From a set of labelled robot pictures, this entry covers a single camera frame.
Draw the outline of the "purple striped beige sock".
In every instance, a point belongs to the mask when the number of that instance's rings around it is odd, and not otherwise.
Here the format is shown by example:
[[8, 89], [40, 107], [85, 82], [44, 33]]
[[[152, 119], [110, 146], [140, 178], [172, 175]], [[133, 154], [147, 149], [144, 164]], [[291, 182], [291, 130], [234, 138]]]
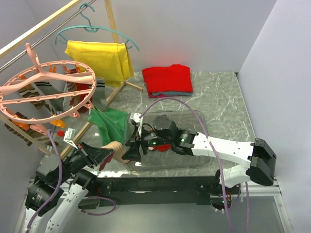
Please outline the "purple striped beige sock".
[[105, 168], [105, 166], [108, 163], [110, 163], [112, 160], [116, 160], [117, 162], [121, 164], [127, 164], [130, 162], [130, 160], [122, 159], [123, 155], [125, 154], [125, 149], [121, 142], [112, 141], [109, 144], [102, 146], [102, 148], [113, 149], [114, 153], [110, 155], [108, 158], [106, 158], [104, 162], [101, 163], [99, 167], [99, 171], [102, 171]]

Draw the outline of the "red christmas sock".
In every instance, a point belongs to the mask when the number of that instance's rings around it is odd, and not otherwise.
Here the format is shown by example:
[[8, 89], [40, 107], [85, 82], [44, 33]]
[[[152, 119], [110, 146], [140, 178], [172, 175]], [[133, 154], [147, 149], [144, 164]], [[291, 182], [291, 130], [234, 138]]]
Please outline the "red christmas sock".
[[151, 147], [148, 147], [148, 150], [150, 151], [159, 151], [159, 152], [164, 152], [167, 151], [171, 148], [171, 144], [165, 144], [165, 145], [153, 145]]

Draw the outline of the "brown striped sock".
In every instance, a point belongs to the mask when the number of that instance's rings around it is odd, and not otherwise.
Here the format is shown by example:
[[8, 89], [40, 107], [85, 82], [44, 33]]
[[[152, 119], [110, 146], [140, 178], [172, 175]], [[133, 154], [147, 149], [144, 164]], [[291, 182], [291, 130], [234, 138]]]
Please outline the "brown striped sock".
[[[41, 91], [44, 95], [53, 95], [59, 94], [59, 91], [52, 86], [50, 82], [37, 82], [35, 86], [38, 90]], [[18, 93], [23, 98], [32, 98], [32, 97], [39, 97], [41, 94], [34, 88], [32, 84], [25, 86], [18, 90]], [[45, 100], [41, 101], [32, 101], [31, 104], [37, 109], [41, 109], [42, 107], [46, 107], [52, 114], [55, 114], [56, 111], [62, 111], [62, 105], [59, 106], [57, 100], [49, 100], [50, 103], [46, 102]]]

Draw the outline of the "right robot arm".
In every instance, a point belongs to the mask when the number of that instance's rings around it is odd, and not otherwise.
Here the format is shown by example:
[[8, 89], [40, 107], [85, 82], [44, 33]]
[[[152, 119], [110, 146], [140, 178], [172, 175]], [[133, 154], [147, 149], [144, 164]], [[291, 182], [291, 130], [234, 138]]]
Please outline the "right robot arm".
[[213, 182], [217, 193], [223, 194], [233, 186], [252, 181], [263, 186], [274, 184], [276, 154], [268, 143], [260, 138], [253, 142], [230, 141], [203, 133], [179, 129], [166, 115], [157, 116], [150, 130], [146, 130], [141, 114], [130, 117], [134, 132], [126, 142], [129, 148], [124, 160], [141, 161], [149, 149], [169, 145], [180, 155], [207, 156], [236, 163], [232, 168], [221, 169]]

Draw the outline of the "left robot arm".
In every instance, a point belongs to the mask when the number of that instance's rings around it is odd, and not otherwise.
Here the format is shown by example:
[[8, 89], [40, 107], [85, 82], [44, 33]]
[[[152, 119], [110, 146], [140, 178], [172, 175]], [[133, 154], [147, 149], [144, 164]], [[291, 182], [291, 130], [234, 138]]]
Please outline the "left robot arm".
[[96, 176], [85, 170], [112, 158], [111, 148], [96, 148], [85, 142], [77, 145], [64, 161], [48, 156], [36, 171], [36, 179], [26, 198], [26, 233], [60, 233], [81, 200], [94, 194]]

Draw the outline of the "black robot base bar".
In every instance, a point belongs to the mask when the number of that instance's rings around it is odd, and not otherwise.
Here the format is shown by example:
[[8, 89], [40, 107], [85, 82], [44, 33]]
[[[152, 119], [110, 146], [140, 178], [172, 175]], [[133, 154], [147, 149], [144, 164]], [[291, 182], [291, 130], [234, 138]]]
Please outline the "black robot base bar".
[[110, 198], [117, 205], [210, 205], [210, 197], [223, 196], [213, 176], [97, 178], [88, 195]]

